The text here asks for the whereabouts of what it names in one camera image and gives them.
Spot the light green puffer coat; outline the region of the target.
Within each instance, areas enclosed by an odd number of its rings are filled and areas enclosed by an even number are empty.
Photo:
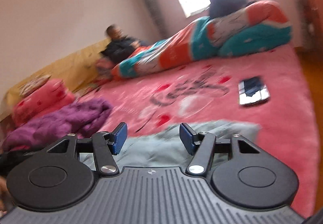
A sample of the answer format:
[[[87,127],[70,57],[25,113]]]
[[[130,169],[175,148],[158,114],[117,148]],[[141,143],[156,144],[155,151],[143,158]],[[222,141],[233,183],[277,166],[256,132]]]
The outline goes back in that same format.
[[[190,124],[196,132],[210,132],[218,138],[228,139],[234,134],[255,142],[260,125],[250,122],[217,120]],[[179,137],[179,124],[151,135],[127,138],[114,160],[123,167],[181,167],[185,169],[192,156],[187,153]]]

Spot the floral patterned pillow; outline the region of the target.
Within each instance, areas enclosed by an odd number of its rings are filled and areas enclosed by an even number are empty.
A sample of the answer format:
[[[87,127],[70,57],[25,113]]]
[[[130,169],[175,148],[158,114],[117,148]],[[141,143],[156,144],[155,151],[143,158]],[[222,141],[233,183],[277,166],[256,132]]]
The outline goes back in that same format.
[[[19,95],[21,97],[27,97],[35,90],[39,89],[42,87],[44,84],[47,83],[47,81],[51,78],[51,75],[39,75],[29,82],[27,82],[25,85],[20,87]]]

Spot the pink fleece bed blanket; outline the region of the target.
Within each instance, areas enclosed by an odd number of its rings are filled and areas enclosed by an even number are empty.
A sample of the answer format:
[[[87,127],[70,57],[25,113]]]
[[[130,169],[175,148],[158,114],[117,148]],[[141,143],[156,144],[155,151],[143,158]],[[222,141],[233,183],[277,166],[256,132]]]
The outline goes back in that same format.
[[[255,76],[263,79],[270,98],[263,104],[242,107],[238,83]],[[305,217],[313,213],[319,133],[310,91],[290,45],[110,82],[83,96],[83,101],[93,98],[105,99],[113,107],[103,130],[110,131],[123,121],[130,137],[155,134],[182,122],[229,120],[259,125],[257,144],[291,167],[299,178],[294,210]]]

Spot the purple puffer jacket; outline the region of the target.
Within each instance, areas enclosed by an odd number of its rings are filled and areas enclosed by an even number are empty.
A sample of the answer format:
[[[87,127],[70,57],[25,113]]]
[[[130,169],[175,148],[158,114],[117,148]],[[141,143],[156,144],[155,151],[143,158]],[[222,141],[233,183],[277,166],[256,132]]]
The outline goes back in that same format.
[[[44,147],[69,133],[89,138],[105,124],[112,112],[110,103],[101,98],[75,102],[52,113],[29,120],[7,135],[3,151]]]

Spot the colourful cartoon rolled quilt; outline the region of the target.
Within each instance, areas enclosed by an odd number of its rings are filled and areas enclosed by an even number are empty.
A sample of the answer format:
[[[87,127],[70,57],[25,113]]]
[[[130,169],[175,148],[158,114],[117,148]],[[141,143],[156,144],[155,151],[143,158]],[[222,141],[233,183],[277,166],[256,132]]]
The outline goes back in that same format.
[[[292,26],[280,5],[255,2],[225,17],[200,17],[173,36],[139,47],[111,71],[115,80],[166,71],[212,57],[238,57],[288,44]]]

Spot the man in dark jacket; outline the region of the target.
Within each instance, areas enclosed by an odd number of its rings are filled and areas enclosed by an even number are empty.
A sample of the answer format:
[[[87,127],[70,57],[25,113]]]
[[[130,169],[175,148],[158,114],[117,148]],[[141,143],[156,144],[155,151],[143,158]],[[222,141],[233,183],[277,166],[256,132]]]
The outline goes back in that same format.
[[[111,41],[100,54],[115,65],[127,59],[137,48],[148,46],[142,40],[124,35],[121,28],[115,24],[106,29],[106,35]]]

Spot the yellow headboard cover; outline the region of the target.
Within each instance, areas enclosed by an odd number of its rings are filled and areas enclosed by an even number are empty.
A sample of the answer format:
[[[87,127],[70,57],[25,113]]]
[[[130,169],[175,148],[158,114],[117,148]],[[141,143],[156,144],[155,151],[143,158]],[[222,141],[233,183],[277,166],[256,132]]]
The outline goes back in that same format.
[[[22,86],[35,77],[50,75],[51,79],[61,79],[72,92],[76,92],[88,85],[98,76],[95,62],[101,57],[100,52],[105,49],[108,43],[109,39],[106,38],[75,53],[71,53],[43,67],[9,88],[1,99],[1,120],[10,115],[13,107],[21,100],[20,89]]]

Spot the pink folded blanket stack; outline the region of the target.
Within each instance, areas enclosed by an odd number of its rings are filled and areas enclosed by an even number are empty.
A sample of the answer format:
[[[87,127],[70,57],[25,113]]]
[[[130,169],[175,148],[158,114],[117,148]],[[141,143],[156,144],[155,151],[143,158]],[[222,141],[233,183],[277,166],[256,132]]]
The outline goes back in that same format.
[[[100,58],[95,62],[96,70],[100,77],[103,77],[107,80],[112,80],[112,70],[115,67],[115,64],[111,62],[108,58]]]

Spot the pink red pillow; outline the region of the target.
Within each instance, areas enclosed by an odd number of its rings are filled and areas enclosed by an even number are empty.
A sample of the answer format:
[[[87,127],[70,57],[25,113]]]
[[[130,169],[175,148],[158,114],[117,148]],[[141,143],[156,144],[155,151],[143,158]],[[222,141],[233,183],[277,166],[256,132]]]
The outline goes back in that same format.
[[[33,118],[59,110],[75,100],[75,95],[62,80],[50,79],[13,108],[12,119],[16,127],[20,127]]]

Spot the black smartphone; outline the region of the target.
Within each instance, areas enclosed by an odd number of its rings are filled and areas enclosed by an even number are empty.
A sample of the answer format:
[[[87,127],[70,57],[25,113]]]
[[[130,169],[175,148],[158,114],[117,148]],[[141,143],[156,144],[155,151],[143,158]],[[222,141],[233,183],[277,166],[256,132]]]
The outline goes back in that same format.
[[[261,76],[243,79],[238,83],[240,106],[250,106],[264,103],[270,99],[267,85]]]

